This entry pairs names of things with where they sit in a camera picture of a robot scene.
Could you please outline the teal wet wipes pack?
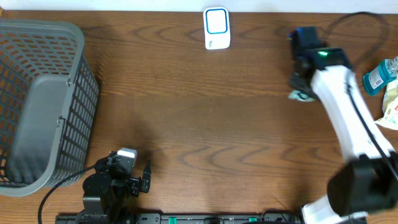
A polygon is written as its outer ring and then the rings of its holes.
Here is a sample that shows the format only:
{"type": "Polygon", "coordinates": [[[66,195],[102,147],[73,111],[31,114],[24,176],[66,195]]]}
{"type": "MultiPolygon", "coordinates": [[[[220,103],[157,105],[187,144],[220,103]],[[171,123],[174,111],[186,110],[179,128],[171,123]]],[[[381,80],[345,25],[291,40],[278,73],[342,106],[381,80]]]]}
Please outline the teal wet wipes pack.
{"type": "Polygon", "coordinates": [[[307,94],[305,94],[304,92],[299,91],[299,90],[293,90],[289,94],[289,99],[302,101],[302,102],[314,102],[315,101],[314,98],[309,97],[307,94]]]}

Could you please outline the teal mouthwash bottle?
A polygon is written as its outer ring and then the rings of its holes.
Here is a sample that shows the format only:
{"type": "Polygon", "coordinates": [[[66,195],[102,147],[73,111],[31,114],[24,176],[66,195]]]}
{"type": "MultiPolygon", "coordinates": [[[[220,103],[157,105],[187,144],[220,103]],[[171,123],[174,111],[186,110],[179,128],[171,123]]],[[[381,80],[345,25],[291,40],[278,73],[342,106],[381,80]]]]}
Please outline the teal mouthwash bottle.
{"type": "Polygon", "coordinates": [[[397,78],[397,57],[384,59],[379,65],[363,76],[363,87],[367,94],[373,96],[388,83],[397,78]]]}

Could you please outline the yellow snack bag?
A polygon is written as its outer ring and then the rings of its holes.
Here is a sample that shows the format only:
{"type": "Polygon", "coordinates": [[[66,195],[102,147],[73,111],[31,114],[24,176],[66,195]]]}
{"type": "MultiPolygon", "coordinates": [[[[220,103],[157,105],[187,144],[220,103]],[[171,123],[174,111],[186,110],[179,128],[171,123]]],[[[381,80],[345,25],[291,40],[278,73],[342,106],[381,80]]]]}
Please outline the yellow snack bag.
{"type": "Polygon", "coordinates": [[[375,120],[375,123],[388,129],[397,131],[397,80],[387,84],[382,102],[383,117],[375,120]]]}

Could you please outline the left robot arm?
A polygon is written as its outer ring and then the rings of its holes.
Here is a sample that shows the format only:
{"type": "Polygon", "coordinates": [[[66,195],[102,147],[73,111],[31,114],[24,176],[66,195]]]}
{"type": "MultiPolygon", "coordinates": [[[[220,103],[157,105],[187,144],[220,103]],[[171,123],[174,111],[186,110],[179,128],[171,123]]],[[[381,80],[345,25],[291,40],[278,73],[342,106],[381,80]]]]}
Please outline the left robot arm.
{"type": "Polygon", "coordinates": [[[134,215],[124,206],[129,197],[150,190],[150,162],[145,166],[141,177],[132,177],[134,159],[111,152],[95,164],[95,173],[83,182],[84,210],[76,218],[76,223],[135,223],[134,215]]]}

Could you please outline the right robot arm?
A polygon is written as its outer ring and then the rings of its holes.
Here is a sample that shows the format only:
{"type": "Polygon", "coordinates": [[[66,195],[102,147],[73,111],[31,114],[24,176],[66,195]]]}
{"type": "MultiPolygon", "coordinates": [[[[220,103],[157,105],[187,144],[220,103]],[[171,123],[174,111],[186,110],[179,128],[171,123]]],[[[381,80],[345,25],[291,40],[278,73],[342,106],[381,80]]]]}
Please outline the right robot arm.
{"type": "Polygon", "coordinates": [[[304,223],[344,223],[397,206],[397,153],[373,121],[355,74],[339,48],[296,48],[294,77],[321,101],[344,166],[326,195],[302,207],[304,223]]]}

